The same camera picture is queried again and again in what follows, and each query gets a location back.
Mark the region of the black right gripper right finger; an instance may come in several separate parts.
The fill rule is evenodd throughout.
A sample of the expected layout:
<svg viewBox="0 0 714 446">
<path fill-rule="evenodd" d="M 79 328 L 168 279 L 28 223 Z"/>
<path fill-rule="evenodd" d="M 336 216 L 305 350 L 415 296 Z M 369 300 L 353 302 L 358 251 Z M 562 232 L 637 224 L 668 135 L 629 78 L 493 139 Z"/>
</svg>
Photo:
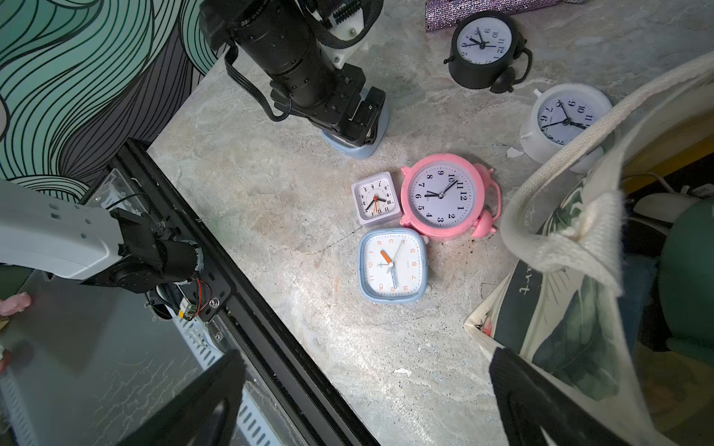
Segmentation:
<svg viewBox="0 0 714 446">
<path fill-rule="evenodd" d="M 489 375 L 511 445 L 625 445 L 510 349 L 496 349 Z"/>
</svg>

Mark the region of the small pink square clock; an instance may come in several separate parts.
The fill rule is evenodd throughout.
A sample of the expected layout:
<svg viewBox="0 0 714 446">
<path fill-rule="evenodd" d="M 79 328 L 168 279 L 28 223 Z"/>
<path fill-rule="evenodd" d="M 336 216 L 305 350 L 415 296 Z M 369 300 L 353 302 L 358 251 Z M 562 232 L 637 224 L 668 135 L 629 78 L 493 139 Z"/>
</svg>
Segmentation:
<svg viewBox="0 0 714 446">
<path fill-rule="evenodd" d="M 353 183 L 351 196 L 362 226 L 377 226 L 403 215 L 390 172 L 381 172 Z"/>
</svg>

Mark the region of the cream floral canvas bag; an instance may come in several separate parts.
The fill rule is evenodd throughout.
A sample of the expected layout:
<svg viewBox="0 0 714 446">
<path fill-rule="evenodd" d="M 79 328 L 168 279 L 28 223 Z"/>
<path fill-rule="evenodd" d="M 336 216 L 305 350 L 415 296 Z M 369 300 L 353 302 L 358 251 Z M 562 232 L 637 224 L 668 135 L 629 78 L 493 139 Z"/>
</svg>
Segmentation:
<svg viewBox="0 0 714 446">
<path fill-rule="evenodd" d="M 627 181 L 713 141 L 713 57 L 619 102 L 516 191 L 514 270 L 466 319 L 490 363 L 510 349 L 625 445 L 710 445 L 713 364 L 667 346 L 658 290 L 673 224 L 627 206 Z"/>
</svg>

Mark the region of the small black twin-bell clock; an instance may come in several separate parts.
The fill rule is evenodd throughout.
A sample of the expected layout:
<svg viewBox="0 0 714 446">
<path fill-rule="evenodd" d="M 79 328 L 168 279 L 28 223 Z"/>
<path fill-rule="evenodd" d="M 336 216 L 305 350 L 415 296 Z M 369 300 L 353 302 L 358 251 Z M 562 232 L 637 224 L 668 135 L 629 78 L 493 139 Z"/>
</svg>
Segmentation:
<svg viewBox="0 0 714 446">
<path fill-rule="evenodd" d="M 494 10 L 478 12 L 457 26 L 444 64 L 461 87 L 511 93 L 532 69 L 533 53 L 526 43 L 510 16 Z"/>
</svg>

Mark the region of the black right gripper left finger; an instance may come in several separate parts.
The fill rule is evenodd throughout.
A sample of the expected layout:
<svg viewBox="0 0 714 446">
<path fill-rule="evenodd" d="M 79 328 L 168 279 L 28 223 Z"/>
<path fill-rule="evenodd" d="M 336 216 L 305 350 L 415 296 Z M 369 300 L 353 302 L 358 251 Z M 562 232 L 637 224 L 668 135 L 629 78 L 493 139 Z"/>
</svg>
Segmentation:
<svg viewBox="0 0 714 446">
<path fill-rule="evenodd" d="M 243 401 L 247 366 L 225 353 L 121 445 L 228 445 Z"/>
</svg>

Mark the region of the light blue square clock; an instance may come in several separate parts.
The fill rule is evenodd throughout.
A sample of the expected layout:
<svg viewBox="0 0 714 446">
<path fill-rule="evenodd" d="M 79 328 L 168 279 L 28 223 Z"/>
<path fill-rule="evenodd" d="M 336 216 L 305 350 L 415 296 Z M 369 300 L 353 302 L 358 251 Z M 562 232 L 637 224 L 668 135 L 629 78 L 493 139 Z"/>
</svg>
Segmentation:
<svg viewBox="0 0 714 446">
<path fill-rule="evenodd" d="M 358 267 L 360 291 L 369 301 L 418 301 L 429 282 L 427 242 L 407 228 L 370 230 L 360 241 Z"/>
</svg>

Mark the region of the blue square alarm clock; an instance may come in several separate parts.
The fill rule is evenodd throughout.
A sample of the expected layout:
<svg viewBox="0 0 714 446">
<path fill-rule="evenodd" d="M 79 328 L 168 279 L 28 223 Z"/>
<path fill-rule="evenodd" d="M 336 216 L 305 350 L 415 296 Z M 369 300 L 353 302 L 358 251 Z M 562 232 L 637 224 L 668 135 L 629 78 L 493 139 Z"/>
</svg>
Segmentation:
<svg viewBox="0 0 714 446">
<path fill-rule="evenodd" d="M 390 124 L 386 93 L 366 87 L 360 93 L 360 103 L 347 126 L 340 130 L 322 130 L 322 138 L 336 151 L 355 159 L 370 157 L 381 143 Z"/>
</svg>

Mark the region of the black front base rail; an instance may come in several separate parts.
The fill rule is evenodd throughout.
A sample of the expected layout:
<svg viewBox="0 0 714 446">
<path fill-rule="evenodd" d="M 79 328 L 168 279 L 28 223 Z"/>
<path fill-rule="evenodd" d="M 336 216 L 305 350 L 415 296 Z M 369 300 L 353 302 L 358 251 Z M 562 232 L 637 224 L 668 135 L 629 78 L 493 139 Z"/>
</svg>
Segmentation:
<svg viewBox="0 0 714 446">
<path fill-rule="evenodd" d="M 167 176 L 145 142 L 127 140 L 99 186 L 117 174 L 119 195 L 105 205 L 122 230 L 119 260 L 89 278 L 94 286 L 156 295 L 193 319 L 219 350 L 236 349 L 289 428 L 289 444 L 372 445 L 375 437 L 295 336 L 240 271 Z"/>
</svg>

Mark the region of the white twin-bell alarm clock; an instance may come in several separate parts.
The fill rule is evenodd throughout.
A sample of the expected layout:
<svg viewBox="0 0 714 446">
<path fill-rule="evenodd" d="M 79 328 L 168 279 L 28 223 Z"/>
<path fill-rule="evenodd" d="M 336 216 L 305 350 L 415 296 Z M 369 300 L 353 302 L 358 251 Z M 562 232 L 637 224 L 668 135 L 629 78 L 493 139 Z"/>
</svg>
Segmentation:
<svg viewBox="0 0 714 446">
<path fill-rule="evenodd" d="M 690 207 L 701 202 L 700 198 L 681 193 L 653 193 L 639 200 L 633 210 L 649 219 L 673 224 Z"/>
</svg>

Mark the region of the pink pig figurine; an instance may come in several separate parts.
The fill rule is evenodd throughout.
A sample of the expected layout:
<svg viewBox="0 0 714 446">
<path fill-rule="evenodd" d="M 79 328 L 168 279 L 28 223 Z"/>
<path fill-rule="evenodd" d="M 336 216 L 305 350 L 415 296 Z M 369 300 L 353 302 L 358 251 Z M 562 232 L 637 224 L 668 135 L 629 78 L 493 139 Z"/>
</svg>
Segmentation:
<svg viewBox="0 0 714 446">
<path fill-rule="evenodd" d="M 32 304 L 32 298 L 25 292 L 12 295 L 1 301 L 0 315 L 2 317 L 10 317 L 14 314 L 23 312 Z"/>
</svg>

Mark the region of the small white round clock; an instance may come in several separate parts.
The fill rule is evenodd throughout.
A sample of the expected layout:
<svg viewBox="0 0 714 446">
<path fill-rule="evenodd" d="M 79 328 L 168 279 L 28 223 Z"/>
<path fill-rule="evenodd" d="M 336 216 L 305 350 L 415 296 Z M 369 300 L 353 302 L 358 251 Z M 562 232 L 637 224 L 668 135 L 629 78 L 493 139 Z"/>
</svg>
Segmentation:
<svg viewBox="0 0 714 446">
<path fill-rule="evenodd" d="M 534 94 L 537 100 L 522 123 L 520 143 L 522 151 L 541 165 L 613 108 L 611 100 L 591 85 L 561 84 Z"/>
</svg>

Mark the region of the pink twin-bell alarm clock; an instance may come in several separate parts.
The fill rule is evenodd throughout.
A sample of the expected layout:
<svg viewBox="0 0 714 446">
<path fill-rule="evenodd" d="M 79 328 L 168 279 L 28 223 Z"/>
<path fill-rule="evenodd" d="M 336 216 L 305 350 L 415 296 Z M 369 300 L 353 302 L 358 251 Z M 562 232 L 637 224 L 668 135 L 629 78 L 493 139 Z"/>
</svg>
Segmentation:
<svg viewBox="0 0 714 446">
<path fill-rule="evenodd" d="M 441 242 L 464 234 L 482 239 L 497 233 L 502 196 L 494 172 L 449 153 L 402 167 L 400 224 Z"/>
</svg>

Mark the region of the green round alarm clock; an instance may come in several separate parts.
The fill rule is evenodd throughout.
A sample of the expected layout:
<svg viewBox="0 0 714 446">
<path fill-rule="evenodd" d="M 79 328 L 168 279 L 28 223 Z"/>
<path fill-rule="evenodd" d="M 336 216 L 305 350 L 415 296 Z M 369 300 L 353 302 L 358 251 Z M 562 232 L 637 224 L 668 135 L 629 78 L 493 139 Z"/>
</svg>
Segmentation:
<svg viewBox="0 0 714 446">
<path fill-rule="evenodd" d="M 713 364 L 713 201 L 689 207 L 665 242 L 658 290 L 670 350 Z"/>
</svg>

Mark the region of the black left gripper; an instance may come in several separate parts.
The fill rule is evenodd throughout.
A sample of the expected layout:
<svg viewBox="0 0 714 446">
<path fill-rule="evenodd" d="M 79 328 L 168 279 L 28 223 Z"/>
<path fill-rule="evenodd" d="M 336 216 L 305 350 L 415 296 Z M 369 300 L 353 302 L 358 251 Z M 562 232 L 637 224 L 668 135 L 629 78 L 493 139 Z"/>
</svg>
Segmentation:
<svg viewBox="0 0 714 446">
<path fill-rule="evenodd" d="M 361 101 L 366 76 L 349 63 L 336 69 L 318 43 L 321 25 L 313 13 L 329 16 L 333 3 L 204 1 L 200 28 L 212 48 L 227 48 L 226 73 L 271 121 L 295 116 L 321 131 L 340 132 Z M 325 42 L 351 45 L 332 37 Z"/>
</svg>

